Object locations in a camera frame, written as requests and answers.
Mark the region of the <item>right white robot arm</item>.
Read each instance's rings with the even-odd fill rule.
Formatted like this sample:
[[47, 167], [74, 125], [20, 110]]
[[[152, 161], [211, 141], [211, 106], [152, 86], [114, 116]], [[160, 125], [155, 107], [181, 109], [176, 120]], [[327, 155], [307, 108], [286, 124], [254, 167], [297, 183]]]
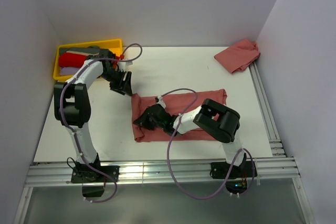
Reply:
[[246, 154], [235, 135], [240, 127], [240, 115], [235, 110], [212, 99], [190, 112], [172, 115], [165, 108], [162, 98], [149, 106], [133, 121], [134, 125], [146, 130], [160, 128], [169, 136], [182, 136], [192, 130], [201, 129], [223, 145], [228, 173], [234, 177], [245, 171]]

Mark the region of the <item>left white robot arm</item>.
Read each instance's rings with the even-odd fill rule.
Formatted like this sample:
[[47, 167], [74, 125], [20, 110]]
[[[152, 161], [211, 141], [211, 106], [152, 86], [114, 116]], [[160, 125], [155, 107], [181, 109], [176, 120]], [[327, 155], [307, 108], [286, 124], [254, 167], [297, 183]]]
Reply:
[[101, 178], [102, 168], [89, 131], [91, 105], [88, 90], [101, 77], [109, 82], [111, 91], [132, 96], [132, 73], [121, 69], [120, 62], [130, 60], [126, 60], [123, 54], [116, 56], [107, 49], [100, 49], [96, 54], [87, 55], [83, 65], [71, 78], [54, 85], [55, 118], [66, 127], [74, 143], [76, 172], [83, 172], [91, 182]]

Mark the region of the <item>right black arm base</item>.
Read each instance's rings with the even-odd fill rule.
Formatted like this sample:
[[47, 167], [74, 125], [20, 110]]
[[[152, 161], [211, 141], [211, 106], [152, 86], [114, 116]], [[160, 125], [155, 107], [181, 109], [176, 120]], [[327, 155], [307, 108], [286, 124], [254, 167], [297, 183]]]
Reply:
[[243, 161], [240, 166], [233, 166], [229, 173], [230, 165], [226, 162], [212, 162], [210, 176], [212, 179], [225, 179], [228, 181], [225, 188], [232, 194], [243, 194], [249, 188], [248, 179], [253, 181], [257, 176], [257, 169], [253, 161]]

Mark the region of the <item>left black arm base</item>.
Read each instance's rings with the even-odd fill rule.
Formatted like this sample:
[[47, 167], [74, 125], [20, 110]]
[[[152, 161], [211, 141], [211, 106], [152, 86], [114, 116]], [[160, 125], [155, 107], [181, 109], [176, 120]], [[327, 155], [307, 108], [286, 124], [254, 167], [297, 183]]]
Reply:
[[72, 172], [70, 182], [75, 185], [82, 185], [82, 195], [84, 197], [98, 199], [103, 195], [107, 183], [118, 181], [119, 166], [101, 166], [97, 169], [104, 175], [93, 171], [86, 165]]

